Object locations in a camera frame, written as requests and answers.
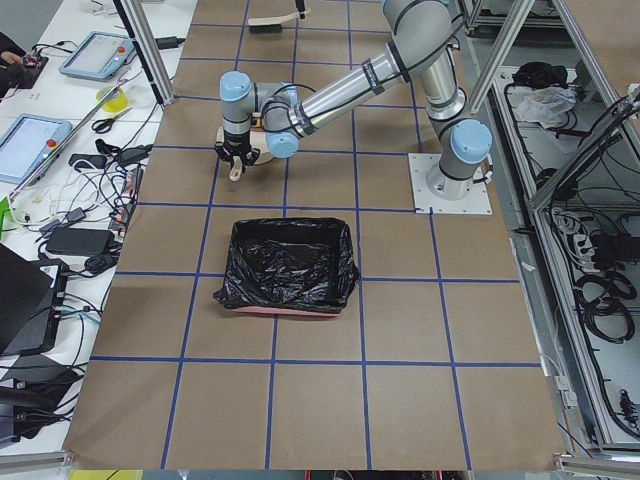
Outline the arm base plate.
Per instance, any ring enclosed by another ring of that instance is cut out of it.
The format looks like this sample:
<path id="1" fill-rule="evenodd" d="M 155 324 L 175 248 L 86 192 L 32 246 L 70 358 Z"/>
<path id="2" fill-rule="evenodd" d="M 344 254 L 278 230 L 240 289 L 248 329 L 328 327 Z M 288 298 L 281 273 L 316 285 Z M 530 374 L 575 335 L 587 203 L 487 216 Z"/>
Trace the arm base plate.
<path id="1" fill-rule="evenodd" d="M 467 180 L 452 180 L 440 170 L 440 154 L 410 153 L 409 173 L 414 211 L 417 214 L 492 214 L 488 187 L 482 168 Z"/>

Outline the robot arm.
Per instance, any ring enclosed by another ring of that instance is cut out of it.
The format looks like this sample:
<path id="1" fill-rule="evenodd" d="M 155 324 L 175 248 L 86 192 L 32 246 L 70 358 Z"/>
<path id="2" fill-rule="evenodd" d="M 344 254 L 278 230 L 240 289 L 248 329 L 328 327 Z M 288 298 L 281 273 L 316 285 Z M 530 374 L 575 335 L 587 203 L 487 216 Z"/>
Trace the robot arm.
<path id="1" fill-rule="evenodd" d="M 237 70 L 221 76 L 222 138 L 215 151 L 229 164 L 231 180 L 239 180 L 260 157 L 251 140 L 253 119 L 261 121 L 271 156 L 287 159 L 298 152 L 302 138 L 355 107 L 398 84 L 418 83 L 442 149 L 428 171 L 427 186 L 445 200 L 468 195 L 493 138 L 484 123 L 469 116 L 466 94 L 456 80 L 448 47 L 455 34 L 448 4 L 385 1 L 382 12 L 391 29 L 384 49 L 306 99 L 299 98 L 294 84 L 255 82 Z"/>

